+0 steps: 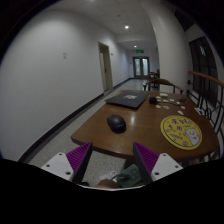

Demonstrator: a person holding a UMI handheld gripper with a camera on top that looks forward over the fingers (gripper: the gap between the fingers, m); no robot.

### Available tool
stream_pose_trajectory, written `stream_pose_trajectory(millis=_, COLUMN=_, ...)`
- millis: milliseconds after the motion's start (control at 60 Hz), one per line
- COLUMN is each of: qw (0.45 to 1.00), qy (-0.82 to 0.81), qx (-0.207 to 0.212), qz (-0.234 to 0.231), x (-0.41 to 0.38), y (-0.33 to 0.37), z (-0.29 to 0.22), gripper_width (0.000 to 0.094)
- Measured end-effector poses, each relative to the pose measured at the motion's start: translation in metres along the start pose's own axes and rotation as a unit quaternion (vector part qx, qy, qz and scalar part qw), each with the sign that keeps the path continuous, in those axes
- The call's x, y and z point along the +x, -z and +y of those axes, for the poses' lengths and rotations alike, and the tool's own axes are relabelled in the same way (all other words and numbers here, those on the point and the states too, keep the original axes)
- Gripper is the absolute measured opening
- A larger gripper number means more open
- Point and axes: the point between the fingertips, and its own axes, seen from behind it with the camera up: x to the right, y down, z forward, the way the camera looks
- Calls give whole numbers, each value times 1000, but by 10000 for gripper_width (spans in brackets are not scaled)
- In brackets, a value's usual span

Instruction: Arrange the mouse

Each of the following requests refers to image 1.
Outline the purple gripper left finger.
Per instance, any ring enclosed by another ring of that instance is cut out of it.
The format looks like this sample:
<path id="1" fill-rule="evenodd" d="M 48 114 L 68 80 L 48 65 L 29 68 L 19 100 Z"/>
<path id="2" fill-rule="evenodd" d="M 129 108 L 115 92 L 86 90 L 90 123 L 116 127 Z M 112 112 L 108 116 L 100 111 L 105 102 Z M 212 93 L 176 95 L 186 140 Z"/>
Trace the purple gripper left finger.
<path id="1" fill-rule="evenodd" d="M 92 154 L 92 143 L 83 144 L 69 153 L 57 153 L 42 169 L 65 180 L 80 184 Z"/>

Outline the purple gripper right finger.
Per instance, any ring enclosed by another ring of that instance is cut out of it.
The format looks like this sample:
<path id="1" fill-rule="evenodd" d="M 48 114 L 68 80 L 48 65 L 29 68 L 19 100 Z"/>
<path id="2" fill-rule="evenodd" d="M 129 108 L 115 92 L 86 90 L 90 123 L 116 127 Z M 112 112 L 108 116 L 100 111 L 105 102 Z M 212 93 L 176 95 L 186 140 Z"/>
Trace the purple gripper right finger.
<path id="1" fill-rule="evenodd" d="M 139 144 L 133 144 L 133 154 L 145 185 L 182 169 L 167 153 L 158 154 Z"/>

